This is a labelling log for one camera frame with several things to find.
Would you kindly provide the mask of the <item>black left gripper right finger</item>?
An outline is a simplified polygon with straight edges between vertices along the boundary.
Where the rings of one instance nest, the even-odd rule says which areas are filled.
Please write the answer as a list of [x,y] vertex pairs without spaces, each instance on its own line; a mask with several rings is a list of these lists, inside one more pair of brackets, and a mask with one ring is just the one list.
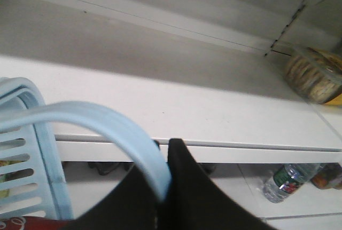
[[172,183],[158,213],[159,229],[272,228],[217,187],[182,139],[169,140],[167,163]]

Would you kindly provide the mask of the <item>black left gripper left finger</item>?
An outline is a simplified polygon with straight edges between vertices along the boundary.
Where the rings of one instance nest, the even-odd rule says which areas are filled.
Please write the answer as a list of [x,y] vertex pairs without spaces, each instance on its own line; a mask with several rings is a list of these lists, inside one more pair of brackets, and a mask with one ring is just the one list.
[[165,212],[134,165],[108,195],[62,229],[171,229]]

